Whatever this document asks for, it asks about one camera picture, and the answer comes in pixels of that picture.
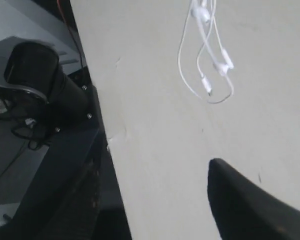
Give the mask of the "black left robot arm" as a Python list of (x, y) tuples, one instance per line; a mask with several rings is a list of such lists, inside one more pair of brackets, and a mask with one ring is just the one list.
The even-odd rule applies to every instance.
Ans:
[(63, 70), (58, 53), (39, 41), (0, 46), (0, 102), (16, 137), (46, 144), (60, 129), (83, 122), (90, 107), (84, 84)]

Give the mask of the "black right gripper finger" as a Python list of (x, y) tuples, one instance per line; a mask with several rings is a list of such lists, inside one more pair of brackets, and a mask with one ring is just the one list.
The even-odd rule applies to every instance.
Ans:
[(209, 161), (207, 196), (223, 240), (300, 240), (300, 211), (223, 159)]

